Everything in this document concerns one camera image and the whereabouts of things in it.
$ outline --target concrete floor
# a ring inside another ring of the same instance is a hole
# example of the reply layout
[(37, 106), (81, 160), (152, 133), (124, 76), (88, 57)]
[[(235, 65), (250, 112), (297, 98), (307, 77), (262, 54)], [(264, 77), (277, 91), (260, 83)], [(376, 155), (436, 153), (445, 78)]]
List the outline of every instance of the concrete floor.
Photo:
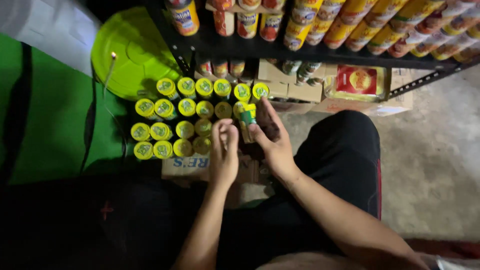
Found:
[[(403, 237), (480, 240), (479, 74), (477, 66), (417, 89), (413, 110), (372, 118), (382, 147), (382, 222)], [(326, 116), (281, 115), (294, 153)], [(244, 184), (241, 200), (269, 190)]]

